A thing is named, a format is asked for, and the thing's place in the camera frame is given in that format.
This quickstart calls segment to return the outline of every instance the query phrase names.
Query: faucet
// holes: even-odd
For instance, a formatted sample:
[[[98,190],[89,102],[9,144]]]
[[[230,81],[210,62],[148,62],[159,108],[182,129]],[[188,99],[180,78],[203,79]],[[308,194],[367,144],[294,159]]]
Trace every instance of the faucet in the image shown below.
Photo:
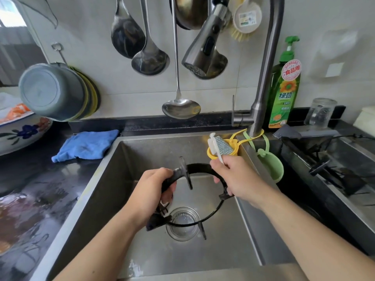
[[[217,32],[223,26],[223,16],[226,10],[224,7],[228,6],[229,0],[213,0],[212,2],[215,5],[213,9],[214,13],[209,15],[201,32],[190,45],[183,59],[184,66],[195,72],[205,70],[207,67],[206,61],[209,62],[212,59],[211,50],[213,51],[212,48],[216,45]],[[247,133],[250,137],[260,135],[262,130],[265,110],[267,108],[268,84],[284,16],[284,2],[285,0],[270,0],[270,22],[265,41],[258,88],[250,113],[234,113],[234,96],[232,97],[232,126],[247,126]]]

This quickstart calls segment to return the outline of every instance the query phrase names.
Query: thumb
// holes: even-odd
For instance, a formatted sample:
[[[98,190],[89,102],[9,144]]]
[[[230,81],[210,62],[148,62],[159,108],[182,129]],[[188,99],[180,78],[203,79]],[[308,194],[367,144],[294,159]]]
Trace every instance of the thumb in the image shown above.
[[[162,182],[167,179],[167,178],[170,178],[171,176],[173,175],[173,171],[170,170],[170,169],[166,169],[165,167],[162,167],[160,169],[158,169],[153,175],[153,179],[156,183],[158,184],[162,184]]]
[[[221,175],[224,179],[229,174],[229,169],[219,160],[211,160],[210,165],[214,171]]]

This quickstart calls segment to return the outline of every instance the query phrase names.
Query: gray plastic bowl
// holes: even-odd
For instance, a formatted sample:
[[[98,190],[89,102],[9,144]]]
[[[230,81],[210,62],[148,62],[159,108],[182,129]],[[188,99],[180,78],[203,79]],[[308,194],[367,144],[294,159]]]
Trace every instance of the gray plastic bowl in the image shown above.
[[[73,71],[57,65],[31,66],[22,74],[18,86],[28,108],[58,121],[74,117],[84,102],[80,79]]]

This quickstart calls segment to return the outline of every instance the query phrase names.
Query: wet countertop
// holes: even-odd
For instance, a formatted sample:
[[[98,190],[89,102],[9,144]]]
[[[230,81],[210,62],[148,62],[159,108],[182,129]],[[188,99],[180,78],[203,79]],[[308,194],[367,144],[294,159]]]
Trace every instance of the wet countertop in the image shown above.
[[[1,281],[30,279],[101,161],[53,163],[70,136],[54,122],[39,141],[0,157]]]

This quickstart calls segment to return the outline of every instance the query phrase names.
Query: sunflower picture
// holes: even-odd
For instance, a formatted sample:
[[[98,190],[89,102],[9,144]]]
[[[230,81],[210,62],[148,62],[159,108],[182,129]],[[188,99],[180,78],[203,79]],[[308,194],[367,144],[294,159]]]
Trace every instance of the sunflower picture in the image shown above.
[[[282,81],[280,84],[280,92],[294,92],[297,88],[296,80]]]

